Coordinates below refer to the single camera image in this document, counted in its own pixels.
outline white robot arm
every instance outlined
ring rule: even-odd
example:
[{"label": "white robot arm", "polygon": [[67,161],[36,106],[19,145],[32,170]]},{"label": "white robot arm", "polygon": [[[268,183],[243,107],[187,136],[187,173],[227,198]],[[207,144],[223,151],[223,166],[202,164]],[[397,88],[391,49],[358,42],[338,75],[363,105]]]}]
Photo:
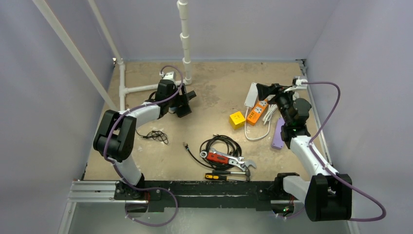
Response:
[{"label": "white robot arm", "polygon": [[281,130],[282,140],[312,176],[308,182],[296,173],[280,173],[274,181],[275,192],[291,194],[304,203],[307,216],[312,221],[349,219],[352,190],[331,176],[326,168],[349,184],[351,179],[347,174],[339,174],[311,142],[306,126],[311,104],[303,98],[293,100],[294,90],[306,88],[306,81],[302,77],[294,77],[292,86],[257,84],[259,100],[275,95],[268,103],[278,106],[285,121]]}]

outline coiled black cable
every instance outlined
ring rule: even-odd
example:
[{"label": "coiled black cable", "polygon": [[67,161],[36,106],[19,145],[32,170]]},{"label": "coiled black cable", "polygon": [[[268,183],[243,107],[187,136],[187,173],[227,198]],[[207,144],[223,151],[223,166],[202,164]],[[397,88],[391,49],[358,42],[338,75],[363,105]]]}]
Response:
[{"label": "coiled black cable", "polygon": [[[226,145],[226,149],[227,152],[226,154],[234,156],[234,157],[240,157],[242,155],[242,150],[241,150],[241,146],[234,141],[232,138],[230,138],[229,136],[225,136],[225,135],[215,135],[213,138],[208,139],[206,141],[204,141],[201,146],[199,147],[199,153],[201,153],[202,151],[207,151],[209,152],[209,149],[218,142],[223,142]],[[188,150],[189,154],[201,165],[214,169],[214,170],[219,170],[219,171],[226,171],[230,168],[232,168],[232,165],[228,165],[228,164],[222,164],[222,163],[218,163],[218,162],[212,162],[209,161],[205,158],[202,158],[204,160],[205,163],[209,164],[205,165],[202,162],[200,162],[199,160],[197,160],[196,157],[194,157],[194,155],[191,153],[191,151],[189,150],[189,147],[187,144],[184,143],[185,148]]]}]

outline white wall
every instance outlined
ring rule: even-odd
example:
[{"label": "white wall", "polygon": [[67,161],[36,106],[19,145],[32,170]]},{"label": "white wall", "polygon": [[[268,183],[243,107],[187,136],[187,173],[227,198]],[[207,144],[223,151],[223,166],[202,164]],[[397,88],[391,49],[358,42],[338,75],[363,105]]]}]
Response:
[{"label": "white wall", "polygon": [[[60,20],[107,86],[112,55],[76,2]],[[0,21],[0,233],[54,234],[103,100],[32,1],[0,1]]]},{"label": "white wall", "polygon": [[[307,61],[311,81],[336,82],[342,99],[325,134],[335,166],[387,208],[361,233],[412,233],[413,157],[411,100],[413,1],[342,0]],[[334,87],[313,86],[323,120]],[[380,209],[360,195],[355,217]]]},{"label": "white wall", "polygon": [[[189,0],[193,59],[303,59],[338,0]],[[123,58],[182,59],[176,0],[96,1]]]}]

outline concrete floor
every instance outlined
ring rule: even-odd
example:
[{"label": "concrete floor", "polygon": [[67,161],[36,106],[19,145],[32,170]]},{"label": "concrete floor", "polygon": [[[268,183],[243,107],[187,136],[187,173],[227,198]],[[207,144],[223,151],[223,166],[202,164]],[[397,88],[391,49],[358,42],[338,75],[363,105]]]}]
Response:
[{"label": "concrete floor", "polygon": [[[130,62],[126,66],[126,86],[135,87],[155,84],[159,81],[159,69],[163,65],[173,64],[183,69],[181,62]],[[272,127],[266,138],[250,142],[244,137],[244,129],[233,130],[228,123],[229,115],[241,111],[245,113],[244,101],[251,82],[289,85],[294,76],[301,75],[297,63],[267,62],[194,62],[193,83],[187,91],[195,90],[197,97],[190,101],[192,113],[178,118],[166,114],[163,118],[147,123],[138,132],[146,135],[151,130],[162,130],[168,135],[169,144],[141,139],[135,136],[132,152],[136,165],[147,180],[203,180],[204,173],[210,169],[193,160],[182,145],[185,141],[195,156],[199,157],[200,144],[212,138],[213,134],[227,135],[237,141],[246,159],[251,159],[257,168],[251,168],[252,180],[273,180],[277,173],[296,172],[309,180],[298,158],[287,149],[273,150],[270,147],[274,129],[280,113],[272,118]],[[109,87],[109,95],[119,103],[119,71],[115,68]],[[134,107],[146,100],[153,91],[131,93],[127,95],[126,105]],[[300,91],[300,97],[309,100],[307,91]],[[313,135],[317,131],[313,112],[307,122],[308,130]],[[256,126],[249,126],[249,137],[258,137],[267,130],[261,120]],[[320,143],[315,141],[322,152]],[[224,145],[214,148],[224,151]],[[86,180],[118,180],[110,163],[91,150]]]}]

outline white power strip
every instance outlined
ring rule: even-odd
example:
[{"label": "white power strip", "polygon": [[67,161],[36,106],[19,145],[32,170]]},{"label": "white power strip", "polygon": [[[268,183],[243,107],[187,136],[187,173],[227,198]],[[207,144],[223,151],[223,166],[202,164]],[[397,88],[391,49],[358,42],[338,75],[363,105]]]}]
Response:
[{"label": "white power strip", "polygon": [[257,83],[252,82],[249,87],[248,94],[245,99],[244,105],[249,108],[253,108],[258,98]]}]

